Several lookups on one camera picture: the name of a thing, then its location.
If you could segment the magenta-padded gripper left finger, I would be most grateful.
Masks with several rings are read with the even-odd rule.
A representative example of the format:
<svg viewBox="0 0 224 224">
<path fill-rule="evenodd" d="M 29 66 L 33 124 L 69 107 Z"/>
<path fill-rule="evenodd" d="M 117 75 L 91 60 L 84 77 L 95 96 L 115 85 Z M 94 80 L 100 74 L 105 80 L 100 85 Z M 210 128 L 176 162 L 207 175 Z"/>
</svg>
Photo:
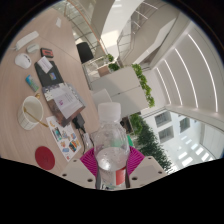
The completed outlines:
<svg viewBox="0 0 224 224">
<path fill-rule="evenodd" d="M 100 177 L 94 149 L 88 150 L 80 159 L 73 158 L 60 176 L 81 187 L 97 189 L 100 186 Z"/>
</svg>

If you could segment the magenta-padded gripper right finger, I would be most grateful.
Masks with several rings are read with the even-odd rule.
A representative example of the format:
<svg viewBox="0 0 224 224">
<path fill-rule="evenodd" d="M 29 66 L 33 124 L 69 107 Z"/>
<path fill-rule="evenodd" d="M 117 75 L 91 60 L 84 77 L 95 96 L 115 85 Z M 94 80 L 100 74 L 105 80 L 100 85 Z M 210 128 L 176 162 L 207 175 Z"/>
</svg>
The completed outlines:
<svg viewBox="0 0 224 224">
<path fill-rule="evenodd" d="M 125 179 L 128 189 L 143 187 L 166 175 L 153 156 L 144 156 L 139 150 L 130 148 Z"/>
</svg>

